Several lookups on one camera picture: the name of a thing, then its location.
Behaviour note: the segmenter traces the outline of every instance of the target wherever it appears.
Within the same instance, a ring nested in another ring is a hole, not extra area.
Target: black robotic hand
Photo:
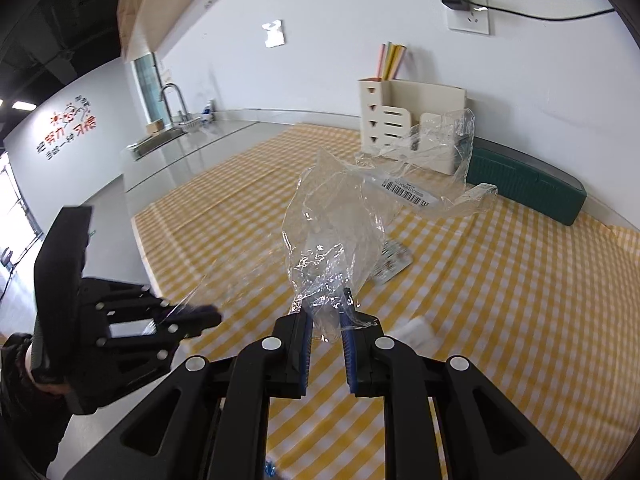
[[[169,373],[182,339],[222,321],[212,305],[175,306],[145,285],[83,278],[91,214],[87,206],[62,208],[33,269],[31,373],[39,384],[69,384],[66,402],[76,415]],[[112,334],[112,325],[139,320],[152,320],[143,335]]]

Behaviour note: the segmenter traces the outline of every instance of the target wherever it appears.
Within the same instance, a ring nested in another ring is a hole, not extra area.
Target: glass panel
[[[20,190],[11,171],[9,157],[0,156],[0,253],[9,247],[15,263],[28,245],[36,237],[37,226],[32,226]]]
[[[161,86],[154,55],[147,54],[135,60],[133,63],[136,67],[138,84],[140,85],[142,97],[145,100],[146,111],[149,114],[149,118],[152,122],[162,119],[164,125],[168,126],[170,123],[169,114],[166,111],[164,103],[158,100]]]
[[[6,171],[0,171],[0,216],[6,215],[16,202],[18,196],[11,185],[9,175]]]
[[[14,252],[11,258],[13,263],[18,260],[34,238],[31,224],[19,204],[0,217],[0,247],[9,247]]]

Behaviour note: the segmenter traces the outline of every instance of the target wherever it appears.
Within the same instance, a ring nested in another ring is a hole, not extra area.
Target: green storage box
[[[577,178],[525,153],[478,137],[474,139],[466,181],[495,184],[499,195],[564,225],[574,223],[587,198]]]

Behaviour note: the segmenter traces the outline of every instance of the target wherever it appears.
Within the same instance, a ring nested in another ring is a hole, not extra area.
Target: person's hand
[[[26,354],[24,355],[24,368],[27,370],[27,375],[31,379],[33,385],[41,392],[51,395],[66,395],[71,391],[71,386],[66,383],[39,384],[33,379],[33,376],[31,375],[31,345],[29,345],[29,348],[27,348]]]

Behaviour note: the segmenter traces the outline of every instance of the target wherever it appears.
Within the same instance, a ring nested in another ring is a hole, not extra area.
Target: black power cable
[[[522,16],[523,18],[539,20],[540,22],[575,22],[577,20],[585,20],[587,18],[593,18],[594,16],[601,16],[603,14],[609,14],[610,12],[616,11],[616,9],[611,8],[611,9],[598,10],[596,12],[590,12],[589,14],[582,14],[580,16],[568,16],[566,18],[546,18],[544,16],[534,16],[533,14],[525,14],[524,12],[518,12],[517,10],[503,9],[501,7],[492,7],[485,4],[478,4],[476,2],[472,2],[471,0],[462,0],[462,1],[467,2],[480,9],[484,8],[484,9],[498,10],[498,12],[506,12],[507,14]]]

